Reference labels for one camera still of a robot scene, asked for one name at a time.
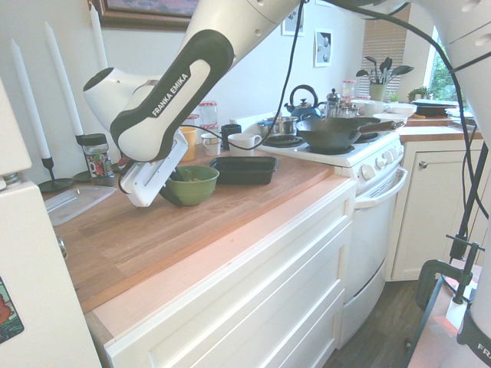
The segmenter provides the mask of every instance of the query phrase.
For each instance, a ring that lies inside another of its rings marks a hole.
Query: candle holder
[[[43,166],[46,169],[48,169],[49,175],[51,177],[51,180],[39,184],[39,189],[41,190],[41,193],[60,192],[61,190],[66,189],[74,184],[73,179],[68,179],[68,178],[56,179],[54,177],[53,174],[54,162],[52,157],[50,157],[49,159],[41,159],[41,161],[43,162]]]
[[[80,136],[75,136],[75,139],[77,140],[77,143],[78,145],[80,146],[80,148],[82,149],[82,154],[84,155],[84,161],[85,161],[85,166],[87,167],[87,171],[82,171],[80,173],[78,173],[77,175],[74,176],[74,180],[76,182],[90,182],[91,181],[91,172],[89,170],[89,164],[87,163],[87,158],[85,157],[85,152],[84,152],[84,148],[82,147],[82,137],[84,135],[80,135]]]

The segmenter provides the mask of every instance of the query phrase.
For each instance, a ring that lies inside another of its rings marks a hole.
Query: white refrigerator
[[[0,80],[0,367],[101,367],[30,166]]]

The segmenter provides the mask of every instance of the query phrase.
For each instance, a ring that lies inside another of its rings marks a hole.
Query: framed picture
[[[326,2],[324,0],[315,0],[315,4],[333,7],[333,5],[330,2]]]
[[[185,31],[199,0],[92,0],[101,25]]]
[[[314,66],[330,67],[332,60],[332,31],[315,29]]]
[[[300,29],[298,30],[299,36],[305,36],[305,24],[304,24],[305,8],[302,12],[302,18],[300,19]],[[297,28],[298,19],[298,6],[285,18],[282,23],[282,35],[295,36],[295,29]]]

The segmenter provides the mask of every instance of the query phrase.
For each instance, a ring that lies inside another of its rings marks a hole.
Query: black kettle
[[[297,90],[307,90],[308,92],[310,92],[312,96],[314,96],[314,104],[311,105],[308,102],[305,102],[307,99],[303,98],[301,99],[302,103],[298,106],[295,106],[293,104],[293,97]],[[290,104],[285,104],[285,107],[288,112],[292,114],[293,117],[297,117],[299,120],[307,120],[322,117],[322,113],[319,110],[318,105],[319,100],[317,94],[314,91],[314,88],[308,86],[307,84],[301,84],[293,89],[292,93],[290,94]]]

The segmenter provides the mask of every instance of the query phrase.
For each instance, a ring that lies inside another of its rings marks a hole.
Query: pot
[[[259,128],[259,134],[264,138],[268,134],[269,127],[275,120],[274,117],[264,119],[257,123]],[[296,122],[297,117],[278,117],[276,119],[276,124],[272,128],[271,134],[269,136],[279,136],[284,134],[295,135],[297,133]]]
[[[306,98],[301,99],[301,103],[298,106],[294,105],[293,97],[295,96],[295,92],[297,90],[306,90],[312,94],[314,97],[314,104],[311,105],[308,102],[306,102]],[[295,87],[290,94],[290,104],[286,104],[285,107],[292,114],[293,117],[297,117],[300,120],[307,120],[307,119],[316,119],[319,117],[322,117],[322,113],[318,108],[319,106],[319,99],[317,97],[317,94],[314,91],[314,88],[308,86],[307,84],[301,84],[297,87]]]
[[[395,130],[403,122],[365,123],[356,118],[324,117],[297,122],[298,135],[316,150],[342,150],[354,143],[361,134]]]

